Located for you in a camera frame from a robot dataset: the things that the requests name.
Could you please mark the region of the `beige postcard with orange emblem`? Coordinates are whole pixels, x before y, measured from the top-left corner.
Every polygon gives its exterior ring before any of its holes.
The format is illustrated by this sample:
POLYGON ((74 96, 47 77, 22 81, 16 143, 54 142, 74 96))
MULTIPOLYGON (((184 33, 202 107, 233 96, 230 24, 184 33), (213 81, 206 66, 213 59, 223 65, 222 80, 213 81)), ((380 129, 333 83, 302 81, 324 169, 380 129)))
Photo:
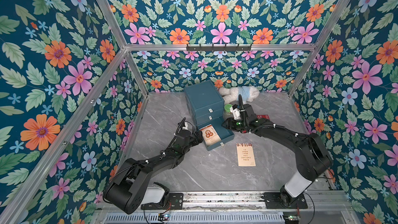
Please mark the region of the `beige postcard with orange emblem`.
POLYGON ((219 136, 213 125, 206 125, 202 127, 200 131, 202 132, 206 146, 211 146, 218 142, 221 142, 221 137, 219 136))

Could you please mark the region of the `teal drawer cabinet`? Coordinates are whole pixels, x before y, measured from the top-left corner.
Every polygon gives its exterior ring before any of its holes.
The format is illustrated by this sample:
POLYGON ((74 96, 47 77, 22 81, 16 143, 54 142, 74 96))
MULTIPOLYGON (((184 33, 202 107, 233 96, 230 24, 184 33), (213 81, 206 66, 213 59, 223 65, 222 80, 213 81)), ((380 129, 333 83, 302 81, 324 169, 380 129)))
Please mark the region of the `teal drawer cabinet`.
POLYGON ((224 122, 224 100, 212 81, 207 80, 188 86, 184 89, 184 94, 188 110, 198 130, 200 131, 202 127, 211 124, 221 137, 221 142, 211 146, 205 144, 208 151, 224 146, 234 139, 234 133, 222 126, 224 122))

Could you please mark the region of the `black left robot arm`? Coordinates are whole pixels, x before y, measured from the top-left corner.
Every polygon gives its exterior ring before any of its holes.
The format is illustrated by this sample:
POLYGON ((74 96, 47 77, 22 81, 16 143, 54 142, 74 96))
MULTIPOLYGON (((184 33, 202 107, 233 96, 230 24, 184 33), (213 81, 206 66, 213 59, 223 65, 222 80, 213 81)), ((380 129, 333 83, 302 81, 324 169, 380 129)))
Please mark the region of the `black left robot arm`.
POLYGON ((189 150, 204 141, 201 131, 181 129, 169 146, 158 156, 146 160, 126 159, 118 172, 111 177, 103 191, 103 200, 126 214, 135 212, 144 204, 150 180, 182 163, 189 150))

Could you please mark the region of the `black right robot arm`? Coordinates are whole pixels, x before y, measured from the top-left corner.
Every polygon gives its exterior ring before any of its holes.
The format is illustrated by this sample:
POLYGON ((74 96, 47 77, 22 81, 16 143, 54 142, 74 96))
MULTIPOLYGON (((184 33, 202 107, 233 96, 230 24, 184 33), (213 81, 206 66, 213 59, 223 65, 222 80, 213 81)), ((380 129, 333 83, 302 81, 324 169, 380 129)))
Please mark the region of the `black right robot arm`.
POLYGON ((294 152, 296 172, 280 189, 278 201, 282 206, 295 202, 333 165, 333 159, 318 134, 295 132, 268 118, 260 118, 249 104, 233 105, 232 112, 234 116, 223 122, 224 128, 271 139, 294 152))

